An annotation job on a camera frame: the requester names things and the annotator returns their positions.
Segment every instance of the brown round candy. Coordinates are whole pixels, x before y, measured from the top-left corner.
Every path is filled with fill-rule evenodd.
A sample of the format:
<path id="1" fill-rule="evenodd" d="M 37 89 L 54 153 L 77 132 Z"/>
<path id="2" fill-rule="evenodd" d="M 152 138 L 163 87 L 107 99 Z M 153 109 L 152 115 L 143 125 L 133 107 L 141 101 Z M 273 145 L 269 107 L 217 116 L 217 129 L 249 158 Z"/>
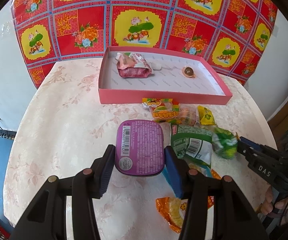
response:
<path id="1" fill-rule="evenodd" d="M 194 74 L 194 71 L 191 67 L 187 67 L 185 66 L 183 69 L 182 69 L 182 73 L 184 76 L 186 77 L 195 77 L 195 74 Z"/>

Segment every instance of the white wall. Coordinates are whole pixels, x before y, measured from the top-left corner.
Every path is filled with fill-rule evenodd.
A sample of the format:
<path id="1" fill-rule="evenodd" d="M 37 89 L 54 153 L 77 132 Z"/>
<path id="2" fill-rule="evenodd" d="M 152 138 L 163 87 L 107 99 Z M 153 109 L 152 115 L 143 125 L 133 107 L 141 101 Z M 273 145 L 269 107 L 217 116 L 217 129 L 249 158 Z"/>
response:
<path id="1" fill-rule="evenodd" d="M 245 88 L 266 119 L 288 96 L 288 21 L 280 11 L 256 71 Z"/>
<path id="2" fill-rule="evenodd" d="M 0 11 L 0 126 L 3 129 L 18 129 L 35 92 L 17 43 L 8 3 Z"/>

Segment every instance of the orange candy wrapper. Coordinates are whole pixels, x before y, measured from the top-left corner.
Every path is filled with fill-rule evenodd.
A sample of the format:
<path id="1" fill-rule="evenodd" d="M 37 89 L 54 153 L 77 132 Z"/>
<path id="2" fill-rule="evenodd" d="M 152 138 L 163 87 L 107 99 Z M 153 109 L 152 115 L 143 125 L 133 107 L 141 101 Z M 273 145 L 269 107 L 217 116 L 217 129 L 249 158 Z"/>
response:
<path id="1" fill-rule="evenodd" d="M 211 170 L 211 173 L 213 178 L 221 179 L 216 171 Z M 175 197 L 163 197 L 157 198 L 155 202 L 157 211 L 166 219 L 170 228 L 179 234 L 182 229 L 188 200 L 181 200 Z M 207 208 L 209 209 L 213 205 L 214 197 L 209 196 L 207 200 Z"/>
<path id="2" fill-rule="evenodd" d="M 178 122 L 180 107 L 172 98 L 143 98 L 142 103 L 150 109 L 155 122 Z"/>

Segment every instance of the purple container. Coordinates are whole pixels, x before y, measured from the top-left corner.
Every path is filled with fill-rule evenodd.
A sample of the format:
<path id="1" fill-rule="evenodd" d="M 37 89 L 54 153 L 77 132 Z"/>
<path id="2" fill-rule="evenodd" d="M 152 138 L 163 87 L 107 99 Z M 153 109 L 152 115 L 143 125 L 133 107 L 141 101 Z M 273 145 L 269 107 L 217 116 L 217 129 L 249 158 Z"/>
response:
<path id="1" fill-rule="evenodd" d="M 117 130 L 115 167 L 123 174 L 154 176 L 164 168 L 163 131 L 148 120 L 127 120 Z"/>

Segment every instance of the pink box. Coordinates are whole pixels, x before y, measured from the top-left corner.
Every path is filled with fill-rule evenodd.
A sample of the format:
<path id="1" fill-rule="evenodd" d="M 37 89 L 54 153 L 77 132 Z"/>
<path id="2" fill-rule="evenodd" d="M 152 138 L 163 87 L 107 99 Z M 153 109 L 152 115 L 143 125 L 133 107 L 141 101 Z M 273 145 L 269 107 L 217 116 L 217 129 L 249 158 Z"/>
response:
<path id="1" fill-rule="evenodd" d="M 138 52 L 148 64 L 162 67 L 147 78 L 122 78 L 116 67 L 118 52 Z M 182 68 L 190 66 L 196 75 L 187 78 Z M 110 46 L 106 49 L 99 75 L 102 104 L 142 103 L 142 98 L 173 98 L 182 104 L 225 105 L 232 97 L 223 80 L 202 58 L 155 48 Z"/>

